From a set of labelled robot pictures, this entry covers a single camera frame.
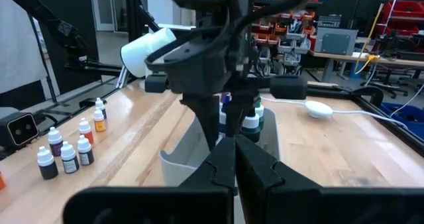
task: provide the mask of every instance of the door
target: door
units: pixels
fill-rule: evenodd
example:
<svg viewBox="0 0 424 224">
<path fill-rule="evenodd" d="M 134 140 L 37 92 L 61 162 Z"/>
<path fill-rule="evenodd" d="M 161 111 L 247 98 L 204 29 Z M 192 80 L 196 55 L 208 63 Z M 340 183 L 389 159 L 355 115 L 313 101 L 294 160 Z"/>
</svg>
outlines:
<svg viewBox="0 0 424 224">
<path fill-rule="evenodd" d="M 93 10 L 97 31 L 113 31 L 115 26 L 111 0 L 93 0 Z"/>
<path fill-rule="evenodd" d="M 112 0 L 116 32 L 128 32 L 127 0 Z"/>
</svg>

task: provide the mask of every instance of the workbench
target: workbench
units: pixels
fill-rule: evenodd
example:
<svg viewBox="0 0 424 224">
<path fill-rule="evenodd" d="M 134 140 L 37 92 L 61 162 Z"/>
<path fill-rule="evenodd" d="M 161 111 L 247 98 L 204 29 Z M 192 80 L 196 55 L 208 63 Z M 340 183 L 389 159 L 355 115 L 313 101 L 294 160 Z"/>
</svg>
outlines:
<svg viewBox="0 0 424 224">
<path fill-rule="evenodd" d="M 333 66 L 334 61 L 339 62 L 354 62 L 356 63 L 356 60 L 358 59 L 360 52 L 354 52 L 352 55 L 340 55 L 340 54 L 326 54 L 326 53 L 320 53 L 320 52 L 314 52 L 312 50 L 309 51 L 309 53 L 317 58 L 327 58 L 327 62 L 324 67 L 323 76 L 321 78 L 321 82 L 328 82 L 331 79 L 331 75 L 333 73 Z M 366 62 L 366 55 L 368 53 L 362 53 L 360 56 L 359 62 Z M 395 59 L 395 60 L 387 60 L 385 58 L 380 58 L 378 60 L 378 63 L 383 65 L 397 65 L 397 66 L 411 66 L 423 69 L 424 68 L 424 62 L 421 61 L 413 61 L 413 60 L 402 60 L 402 59 Z M 338 73 L 339 76 L 343 78 L 343 72 L 344 72 L 344 65 L 341 69 L 341 72 Z"/>
<path fill-rule="evenodd" d="M 161 186 L 158 152 L 170 152 L 194 119 L 169 91 L 145 93 L 134 82 L 107 98 L 107 130 L 94 133 L 95 162 L 74 174 L 43 180 L 36 153 L 46 136 L 0 162 L 7 187 L 0 191 L 0 223 L 61 223 L 68 198 L 90 186 Z M 349 100 L 308 97 L 338 110 Z M 423 187 L 424 159 L 373 118 L 361 114 L 311 118 L 302 106 L 263 101 L 276 114 L 282 162 L 322 186 Z M 94 108 L 59 126 L 76 147 L 78 123 L 93 128 Z"/>
</svg>

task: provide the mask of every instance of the yellow cable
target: yellow cable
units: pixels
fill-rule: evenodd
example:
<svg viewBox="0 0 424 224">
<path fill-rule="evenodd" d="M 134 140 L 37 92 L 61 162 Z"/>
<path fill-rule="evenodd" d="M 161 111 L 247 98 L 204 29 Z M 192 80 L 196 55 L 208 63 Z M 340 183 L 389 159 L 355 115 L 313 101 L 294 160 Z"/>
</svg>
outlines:
<svg viewBox="0 0 424 224">
<path fill-rule="evenodd" d="M 362 47 L 362 49 L 361 49 L 361 51 L 360 51 L 360 54 L 359 54 L 359 57 L 358 57 L 358 59 L 356 60 L 355 71 L 358 69 L 359 60 L 360 60 L 360 57 L 362 56 L 362 53 L 364 53 L 364 51 L 365 51 L 365 47 L 366 47 L 366 45 L 370 42 L 370 38 L 371 38 L 372 33 L 374 32 L 374 29 L 375 29 L 375 27 L 376 27 L 378 17 L 380 16 L 380 13 L 381 13 L 381 12 L 382 12 L 382 10 L 383 10 L 383 6 L 384 6 L 383 4 L 380 4 L 380 8 L 378 9 L 378 12 L 377 12 L 376 18 L 374 19 L 374 22 L 372 23 L 372 27 L 371 27 L 370 34 L 368 35 L 368 38 L 366 38 L 366 41 L 365 41 L 365 43 L 364 43 L 364 46 Z M 365 63 L 365 65 L 364 65 L 364 66 L 363 66 L 363 67 L 362 67 L 359 71 L 355 72 L 355 74 L 359 74 L 360 72 L 362 72 L 362 71 L 363 71 L 363 69 L 365 69 L 365 67 L 366 67 L 366 65 L 367 65 L 368 63 L 369 63 L 369 62 Z"/>
</svg>

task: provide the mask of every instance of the white computer mouse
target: white computer mouse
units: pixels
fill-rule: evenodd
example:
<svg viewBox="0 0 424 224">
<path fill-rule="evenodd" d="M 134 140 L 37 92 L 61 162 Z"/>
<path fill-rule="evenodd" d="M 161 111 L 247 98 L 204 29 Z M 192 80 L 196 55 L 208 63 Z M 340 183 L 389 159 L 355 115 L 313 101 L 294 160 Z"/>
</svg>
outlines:
<svg viewBox="0 0 424 224">
<path fill-rule="evenodd" d="M 331 107 L 318 101 L 306 101 L 305 107 L 313 118 L 324 118 L 333 114 Z"/>
</svg>

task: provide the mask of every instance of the white cable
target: white cable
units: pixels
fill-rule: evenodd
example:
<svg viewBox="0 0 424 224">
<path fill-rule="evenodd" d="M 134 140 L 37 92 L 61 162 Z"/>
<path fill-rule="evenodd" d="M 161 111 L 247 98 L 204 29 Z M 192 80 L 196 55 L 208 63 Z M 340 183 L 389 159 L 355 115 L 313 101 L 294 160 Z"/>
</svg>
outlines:
<svg viewBox="0 0 424 224">
<path fill-rule="evenodd" d="M 408 127 L 405 124 L 403 124 L 402 122 L 400 122 L 400 121 L 396 121 L 396 120 L 391 119 L 391 118 L 383 117 L 381 115 L 376 115 L 374 113 L 367 112 L 367 111 L 334 111 L 333 110 L 333 113 L 338 113 L 338 114 L 365 114 L 365 115 L 370 115 L 370 116 L 372 116 L 374 118 L 377 118 L 377 119 L 382 119 L 382 120 L 385 120 L 385 121 L 391 121 L 393 123 L 396 123 L 396 124 L 402 126 L 405 129 L 408 129 Z"/>
<path fill-rule="evenodd" d="M 396 112 L 398 112 L 398 111 L 400 111 L 400 110 L 402 110 L 405 106 L 407 106 L 409 103 L 411 103 L 411 101 L 414 99 L 414 98 L 416 98 L 417 96 L 418 96 L 418 94 L 421 92 L 421 90 L 424 88 L 424 84 L 421 86 L 421 88 L 419 88 L 419 90 L 418 90 L 418 92 L 405 104 L 405 105 L 403 105 L 402 107 L 400 107 L 399 109 L 397 109 L 397 110 L 395 110 L 395 111 L 393 111 L 393 113 L 392 114 L 390 114 L 389 115 L 389 117 L 392 117 L 392 115 L 394 115 Z"/>
<path fill-rule="evenodd" d="M 284 99 L 270 99 L 270 98 L 265 98 L 265 97 L 261 97 L 261 98 L 265 101 L 271 101 L 271 102 L 276 102 L 276 103 L 290 103 L 290 104 L 297 104 L 297 105 L 305 106 L 305 103 L 301 102 L 301 101 L 289 101 L 289 100 L 284 100 Z M 396 121 L 395 119 L 383 117 L 381 115 L 376 115 L 374 113 L 367 112 L 367 111 L 335 111 L 335 110 L 333 110 L 333 113 L 338 113 L 338 114 L 365 114 L 365 115 L 369 115 L 369 116 L 372 116 L 372 117 L 377 118 L 377 119 L 382 119 L 382 120 L 385 120 L 385 121 L 390 121 L 390 122 L 396 123 L 396 124 L 402 126 L 403 128 L 408 129 L 408 127 L 400 121 Z"/>
<path fill-rule="evenodd" d="M 290 100 L 285 100 L 285 99 L 270 99 L 270 98 L 266 98 L 266 97 L 260 97 L 265 101 L 271 101 L 271 102 L 276 102 L 276 103 L 290 103 L 290 104 L 298 104 L 298 105 L 305 105 L 304 102 L 301 101 L 290 101 Z"/>
<path fill-rule="evenodd" d="M 372 74 L 371 74 L 370 78 L 368 78 L 368 81 L 366 81 L 364 87 L 368 86 L 368 84 L 371 82 L 371 79 L 374 76 L 374 73 L 376 72 L 377 66 L 378 66 L 378 62 L 374 65 L 374 69 L 372 70 Z"/>
</svg>

